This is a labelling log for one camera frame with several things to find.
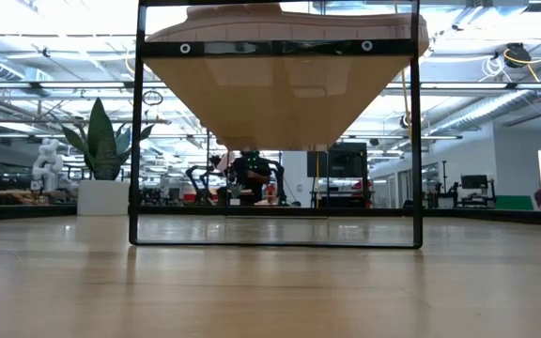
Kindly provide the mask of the white square planter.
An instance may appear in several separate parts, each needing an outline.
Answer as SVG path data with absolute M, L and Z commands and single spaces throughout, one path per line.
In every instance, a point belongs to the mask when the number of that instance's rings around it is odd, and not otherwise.
M 83 180 L 79 183 L 79 216 L 124 216 L 129 207 L 128 182 Z

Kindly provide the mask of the black frame wooden shelf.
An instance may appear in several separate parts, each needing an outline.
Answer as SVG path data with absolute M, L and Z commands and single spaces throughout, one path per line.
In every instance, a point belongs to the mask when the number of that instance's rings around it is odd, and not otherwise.
M 407 40 L 145 43 L 183 22 L 191 6 L 287 1 L 138 0 L 132 128 L 142 124 L 146 69 L 231 151 L 328 150 L 401 70 L 410 72 L 410 108 L 420 115 L 420 0 L 405 0 Z

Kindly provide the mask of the silver ceiling air duct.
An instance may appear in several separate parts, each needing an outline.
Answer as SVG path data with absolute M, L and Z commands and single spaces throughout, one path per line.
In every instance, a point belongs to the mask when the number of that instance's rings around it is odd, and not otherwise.
M 506 115 L 514 109 L 528 106 L 530 100 L 534 100 L 536 97 L 537 94 L 534 90 L 522 89 L 498 97 L 485 98 L 445 117 L 431 128 L 427 128 L 425 133 L 433 135 L 448 130 L 465 130 L 476 127 Z

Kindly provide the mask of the black equipment cabinet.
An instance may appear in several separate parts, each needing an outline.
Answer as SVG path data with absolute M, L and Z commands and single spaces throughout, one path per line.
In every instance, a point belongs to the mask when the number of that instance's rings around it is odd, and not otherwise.
M 336 143 L 320 161 L 324 178 L 322 207 L 369 208 L 366 143 Z

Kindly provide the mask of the black monitor on stand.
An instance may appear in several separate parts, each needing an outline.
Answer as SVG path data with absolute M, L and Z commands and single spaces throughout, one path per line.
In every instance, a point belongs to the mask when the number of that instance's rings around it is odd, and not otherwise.
M 461 188 L 469 191 L 460 198 L 461 207 L 495 208 L 497 198 L 493 178 L 487 175 L 465 175 L 461 177 Z

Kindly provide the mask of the pink foam slide sandal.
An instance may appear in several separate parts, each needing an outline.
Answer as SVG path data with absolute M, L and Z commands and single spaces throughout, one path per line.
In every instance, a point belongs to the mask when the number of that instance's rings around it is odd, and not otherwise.
M 145 43 L 407 40 L 411 38 L 409 13 L 320 15 L 285 11 L 277 3 L 191 6 L 181 23 L 165 27 Z

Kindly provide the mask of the white humanoid robot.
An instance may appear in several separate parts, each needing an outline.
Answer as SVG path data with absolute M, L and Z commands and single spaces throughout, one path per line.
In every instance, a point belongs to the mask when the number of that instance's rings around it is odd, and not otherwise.
M 38 148 L 38 156 L 32 167 L 32 192 L 52 192 L 57 189 L 58 174 L 63 167 L 63 159 L 57 154 L 60 142 L 45 138 Z

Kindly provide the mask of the green snake plant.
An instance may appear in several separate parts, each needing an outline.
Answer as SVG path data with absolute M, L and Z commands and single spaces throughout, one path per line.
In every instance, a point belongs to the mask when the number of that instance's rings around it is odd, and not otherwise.
M 91 108 L 87 131 L 81 124 L 75 124 L 78 131 L 59 123 L 66 140 L 84 156 L 84 162 L 96 180 L 114 181 L 121 167 L 131 156 L 131 129 L 114 130 L 100 98 Z

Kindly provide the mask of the green low panel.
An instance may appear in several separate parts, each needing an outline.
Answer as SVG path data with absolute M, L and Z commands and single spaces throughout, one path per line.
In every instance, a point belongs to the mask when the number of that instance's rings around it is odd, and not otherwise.
M 529 195 L 497 195 L 496 209 L 533 211 L 533 199 Z

